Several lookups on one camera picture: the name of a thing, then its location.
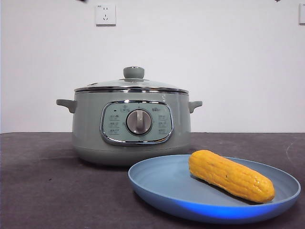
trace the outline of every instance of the plastic plate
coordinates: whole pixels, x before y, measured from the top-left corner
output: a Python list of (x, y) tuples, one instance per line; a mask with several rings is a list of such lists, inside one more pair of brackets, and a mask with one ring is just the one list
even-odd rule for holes
[(200, 222), (243, 224), (270, 219), (288, 210), (300, 194), (290, 174), (261, 163), (227, 157), (272, 180), (275, 198), (256, 204), (197, 179), (188, 167), (190, 155), (150, 158), (133, 165), (128, 176), (134, 191), (147, 203), (171, 215)]

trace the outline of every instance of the silver knob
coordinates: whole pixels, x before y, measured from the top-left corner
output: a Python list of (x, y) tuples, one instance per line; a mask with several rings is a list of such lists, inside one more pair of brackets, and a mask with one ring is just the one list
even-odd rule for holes
[(135, 110), (128, 115), (126, 124), (132, 133), (142, 135), (151, 128), (152, 119), (146, 111)]

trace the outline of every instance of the dark table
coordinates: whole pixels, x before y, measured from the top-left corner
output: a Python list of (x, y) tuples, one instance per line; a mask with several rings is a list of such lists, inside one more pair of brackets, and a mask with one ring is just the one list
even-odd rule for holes
[[(305, 133), (192, 133), (192, 149), (210, 149), (282, 169), (305, 187)], [(128, 168), (77, 158), (71, 133), (1, 134), (1, 228), (231, 228), (163, 213), (132, 190)], [(284, 214), (235, 228), (303, 228), (305, 194)]]

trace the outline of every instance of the glass lid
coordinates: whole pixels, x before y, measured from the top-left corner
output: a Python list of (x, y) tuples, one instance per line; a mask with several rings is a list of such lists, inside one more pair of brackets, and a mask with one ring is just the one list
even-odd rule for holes
[(176, 86), (145, 80), (144, 69), (141, 67), (127, 67), (123, 70), (124, 79), (92, 83), (85, 87), (75, 89), (75, 92), (85, 91), (113, 91), (126, 90), (129, 92), (141, 92), (141, 91), (161, 91), (161, 92), (180, 92), (188, 94), (187, 90), (180, 89)]

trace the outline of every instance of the corn cob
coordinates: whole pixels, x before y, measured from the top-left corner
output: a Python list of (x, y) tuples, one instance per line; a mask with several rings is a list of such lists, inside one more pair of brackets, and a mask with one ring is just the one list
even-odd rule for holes
[(189, 169), (195, 177), (221, 187), (237, 197), (257, 203), (264, 203), (275, 197), (271, 180), (209, 150), (192, 153)]

